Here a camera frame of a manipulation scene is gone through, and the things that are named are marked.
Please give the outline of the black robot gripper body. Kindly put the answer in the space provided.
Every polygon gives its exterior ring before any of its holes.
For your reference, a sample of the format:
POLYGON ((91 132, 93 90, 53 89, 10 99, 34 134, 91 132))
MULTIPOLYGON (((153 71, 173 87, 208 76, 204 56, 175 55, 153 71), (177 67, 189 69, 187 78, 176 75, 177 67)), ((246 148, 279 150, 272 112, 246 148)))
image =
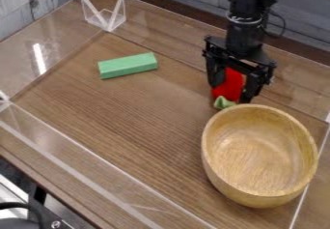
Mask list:
POLYGON ((246 55, 240 55, 227 49, 221 38, 207 35, 203 40, 201 56, 204 60, 207 57, 217 58, 224 63, 225 68, 231 68, 244 75, 259 73, 263 77, 263 83, 271 84, 276 63, 270 59, 262 47, 258 47, 246 55))

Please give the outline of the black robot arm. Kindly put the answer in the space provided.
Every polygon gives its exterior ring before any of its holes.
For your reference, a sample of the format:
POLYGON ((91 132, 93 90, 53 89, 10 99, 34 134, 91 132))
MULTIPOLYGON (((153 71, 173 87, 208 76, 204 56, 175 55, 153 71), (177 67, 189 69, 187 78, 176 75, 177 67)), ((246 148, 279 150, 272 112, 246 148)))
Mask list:
POLYGON ((201 56, 215 99, 250 103, 270 85, 276 63, 263 49, 268 15, 276 0, 228 0, 225 38, 204 37, 201 56))

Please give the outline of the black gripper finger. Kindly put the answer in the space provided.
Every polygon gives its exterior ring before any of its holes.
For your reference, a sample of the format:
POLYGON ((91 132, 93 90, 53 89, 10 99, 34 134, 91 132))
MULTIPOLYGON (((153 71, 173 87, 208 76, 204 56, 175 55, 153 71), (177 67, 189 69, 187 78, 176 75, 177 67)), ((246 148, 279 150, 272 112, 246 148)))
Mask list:
POLYGON ((212 88, 219 86, 225 80, 225 66, 220 59, 205 58, 207 82, 212 88))
POLYGON ((263 77, 259 73, 251 73, 246 77, 246 83, 241 88, 239 103, 250 103, 251 100, 259 95, 264 83, 263 77))

